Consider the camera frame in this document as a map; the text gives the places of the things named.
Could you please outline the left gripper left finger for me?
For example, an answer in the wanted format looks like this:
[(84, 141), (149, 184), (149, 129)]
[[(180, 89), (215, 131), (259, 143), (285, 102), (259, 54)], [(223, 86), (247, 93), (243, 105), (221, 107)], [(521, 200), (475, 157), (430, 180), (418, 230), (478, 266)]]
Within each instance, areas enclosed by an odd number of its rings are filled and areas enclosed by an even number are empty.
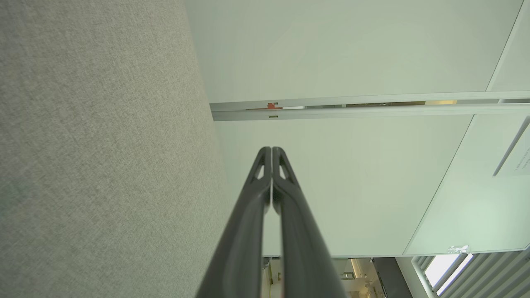
[(259, 298), (263, 223), (270, 206), (272, 149), (258, 151), (219, 240), (197, 298)]

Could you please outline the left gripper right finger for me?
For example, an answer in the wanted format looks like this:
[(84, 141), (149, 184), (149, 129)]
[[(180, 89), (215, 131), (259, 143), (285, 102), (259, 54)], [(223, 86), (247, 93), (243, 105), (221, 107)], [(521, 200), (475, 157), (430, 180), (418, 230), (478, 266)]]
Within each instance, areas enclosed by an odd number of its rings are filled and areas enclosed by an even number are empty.
[(345, 298), (310, 206), (280, 147), (272, 148), (272, 202), (281, 219), (284, 298)]

